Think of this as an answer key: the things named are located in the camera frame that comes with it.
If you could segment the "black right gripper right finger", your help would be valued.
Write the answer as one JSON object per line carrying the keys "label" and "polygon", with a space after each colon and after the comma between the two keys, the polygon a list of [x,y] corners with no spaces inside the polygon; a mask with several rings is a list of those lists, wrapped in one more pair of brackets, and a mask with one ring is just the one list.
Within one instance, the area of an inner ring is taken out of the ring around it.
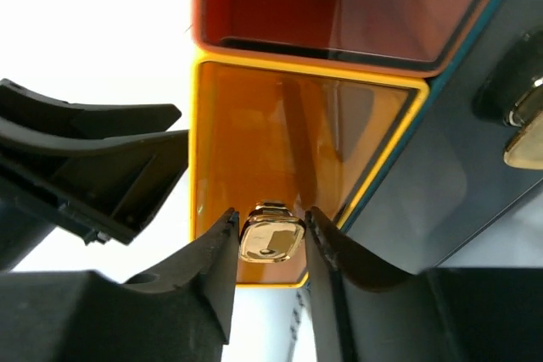
{"label": "black right gripper right finger", "polygon": [[305,215],[320,361],[539,361],[542,272],[429,268],[410,274]]}

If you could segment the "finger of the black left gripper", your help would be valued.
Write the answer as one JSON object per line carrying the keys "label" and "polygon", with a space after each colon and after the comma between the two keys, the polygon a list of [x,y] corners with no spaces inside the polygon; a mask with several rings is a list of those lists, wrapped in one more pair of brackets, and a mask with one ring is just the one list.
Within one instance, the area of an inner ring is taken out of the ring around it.
{"label": "finger of the black left gripper", "polygon": [[172,104],[96,105],[1,82],[1,268],[56,227],[83,242],[127,244],[188,167]]}

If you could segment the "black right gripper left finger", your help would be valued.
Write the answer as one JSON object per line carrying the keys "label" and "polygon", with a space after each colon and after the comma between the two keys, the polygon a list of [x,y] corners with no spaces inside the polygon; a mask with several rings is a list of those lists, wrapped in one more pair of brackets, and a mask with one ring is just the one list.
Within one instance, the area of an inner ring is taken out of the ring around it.
{"label": "black right gripper left finger", "polygon": [[239,216],[124,283],[90,271],[1,277],[4,361],[218,361],[231,332]]}

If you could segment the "clear smoky drawer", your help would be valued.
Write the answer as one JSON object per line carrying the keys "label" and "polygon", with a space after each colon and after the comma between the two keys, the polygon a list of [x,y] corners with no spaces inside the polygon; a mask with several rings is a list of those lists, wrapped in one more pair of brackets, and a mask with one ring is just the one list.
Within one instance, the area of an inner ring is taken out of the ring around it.
{"label": "clear smoky drawer", "polygon": [[342,232],[408,272],[453,257],[542,188],[505,163],[542,93],[542,0],[389,0],[402,64],[429,83],[420,113]]}

